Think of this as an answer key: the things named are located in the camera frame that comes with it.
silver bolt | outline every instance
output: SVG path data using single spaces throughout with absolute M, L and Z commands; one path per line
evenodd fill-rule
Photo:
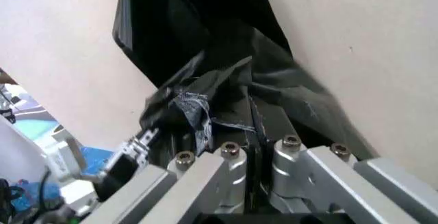
M 330 150 L 336 156 L 338 156 L 340 159 L 342 159 L 342 161 L 348 161 L 348 159 L 350 158 L 350 155 L 351 155 L 350 149 L 347 146 L 345 146 L 344 144 L 340 144 L 340 143 L 333 143 L 330 146 Z
M 299 151 L 301 147 L 301 139 L 296 135 L 286 135 L 282 140 L 282 145 L 291 151 Z
M 191 151 L 181 151 L 175 156 L 176 168 L 186 171 L 195 162 L 195 155 Z
M 225 142 L 221 145 L 221 156 L 225 159 L 239 157 L 240 146 L 234 142 Z

black component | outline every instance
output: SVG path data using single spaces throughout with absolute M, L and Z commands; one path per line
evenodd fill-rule
M 20 102 L 20 101 L 21 101 L 21 98 L 18 97 L 18 96 L 13 96 L 13 97 L 11 98 L 11 103 L 13 103 L 13 104 L 16 104 L 16 103 L 18 103 L 18 102 Z
M 12 124 L 16 122 L 15 115 L 12 113 L 12 109 L 0 110 L 0 115 L 6 118 Z
M 5 179 L 0 179 L 0 222 L 8 223 L 10 217 L 14 217 L 16 214 L 15 207 L 11 204 L 11 201 L 21 197 L 24 194 L 24 190 L 21 187 L 9 186 L 9 183 Z
M 99 201 L 106 201 L 124 186 L 132 178 L 137 168 L 137 162 L 123 154 L 101 182 L 93 183 Z
M 118 0 L 113 37 L 156 86 L 198 54 L 209 39 L 187 0 Z
M 354 223 L 344 213 L 312 213 L 312 214 L 201 214 L 195 224 L 350 224 Z

white panel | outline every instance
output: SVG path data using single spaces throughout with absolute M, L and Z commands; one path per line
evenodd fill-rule
M 0 116 L 0 178 L 13 184 L 20 179 L 40 181 L 45 172 L 42 151 Z
M 155 86 L 112 39 L 117 0 L 0 0 L 0 67 L 83 145 L 114 149 Z

bolt head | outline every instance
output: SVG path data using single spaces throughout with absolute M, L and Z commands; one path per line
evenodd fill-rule
M 186 171 L 195 162 L 195 155 L 191 151 L 181 151 L 175 156 L 176 168 Z
M 236 159 L 239 157 L 240 146 L 234 142 L 225 142 L 221 145 L 221 156 L 225 159 Z
M 341 143 L 333 143 L 330 150 L 343 161 L 348 161 L 351 155 L 350 149 Z
M 288 134 L 284 136 L 282 140 L 282 146 L 283 148 L 292 150 L 292 151 L 299 151 L 301 147 L 301 139 L 293 134 Z

machine part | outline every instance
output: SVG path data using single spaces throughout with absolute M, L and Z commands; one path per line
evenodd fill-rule
M 273 191 L 268 193 L 266 188 L 260 184 L 261 190 L 268 196 L 269 203 L 281 213 L 310 213 L 309 208 L 299 197 L 280 197 Z
M 65 204 L 81 215 L 91 211 L 91 207 L 97 202 L 93 184 L 86 180 L 75 180 L 61 187 L 60 192 Z
M 266 224 L 266 223 L 300 223 L 300 224 L 353 224 L 354 222 L 348 215 L 328 214 L 328 213 L 312 213 L 312 214 L 203 214 L 200 215 L 195 224 L 233 224 L 233 223 L 251 223 L 251 224 Z
M 181 171 L 187 171 L 195 162 L 195 155 L 191 151 L 179 152 L 175 157 L 176 168 Z
M 204 152 L 140 223 L 192 223 L 201 213 L 213 213 L 224 196 L 227 180 L 224 159 Z
M 221 145 L 221 157 L 233 160 L 239 157 L 240 146 L 234 142 L 225 142 Z
M 138 223 L 175 182 L 175 175 L 148 165 L 81 223 Z
M 49 223 L 72 223 L 77 222 L 75 211 L 67 205 L 61 206 L 57 210 L 47 211 L 43 213 L 34 223 L 49 224 Z
M 287 173 L 295 176 L 317 211 L 336 204 L 356 223 L 416 223 L 327 147 L 300 152 Z
M 340 143 L 333 143 L 330 146 L 330 150 L 336 155 L 338 156 L 340 159 L 342 159 L 342 161 L 348 161 L 348 159 L 351 156 L 351 151 L 350 149 L 344 145 L 344 144 L 340 144 Z
M 214 212 L 215 214 L 241 214 L 243 213 L 245 209 L 245 202 L 241 202 L 237 205 L 226 207 L 226 206 L 219 206 Z
M 299 151 L 290 150 L 284 146 L 284 141 L 278 140 L 274 145 L 272 157 L 272 191 L 280 197 L 305 197 L 293 172 L 289 172 L 291 164 L 295 163 L 300 156 Z M 305 145 L 300 145 L 300 150 L 306 150 Z
M 438 193 L 388 159 L 361 161 L 354 169 L 420 223 L 438 223 Z
M 107 200 L 126 184 L 136 173 L 148 165 L 149 146 L 156 139 L 158 129 L 146 130 L 143 134 L 123 142 L 97 174 L 94 188 L 100 201 Z
M 182 175 L 195 162 L 196 157 L 191 151 L 181 151 L 176 154 L 175 158 L 167 164 L 167 170 L 176 174 L 176 178 L 180 179 Z
M 221 201 L 221 207 L 233 207 L 245 201 L 246 152 L 237 143 L 225 142 L 215 152 L 228 163 L 228 190 Z
M 299 151 L 301 148 L 301 139 L 293 134 L 286 135 L 282 140 L 283 148 L 291 151 Z
M 74 181 L 86 166 L 76 141 L 67 138 L 44 148 L 46 162 L 61 186 Z

